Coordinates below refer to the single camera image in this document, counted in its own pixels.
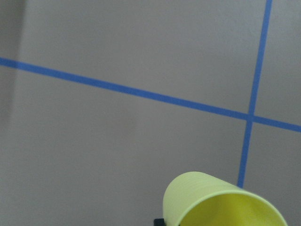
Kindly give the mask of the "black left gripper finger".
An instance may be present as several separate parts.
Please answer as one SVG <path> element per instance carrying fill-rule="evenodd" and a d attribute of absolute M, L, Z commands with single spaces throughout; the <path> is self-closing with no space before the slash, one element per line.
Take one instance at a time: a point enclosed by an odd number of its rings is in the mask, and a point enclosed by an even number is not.
<path fill-rule="evenodd" d="M 165 221 L 163 218 L 156 218 L 153 221 L 154 226 L 166 226 Z"/>

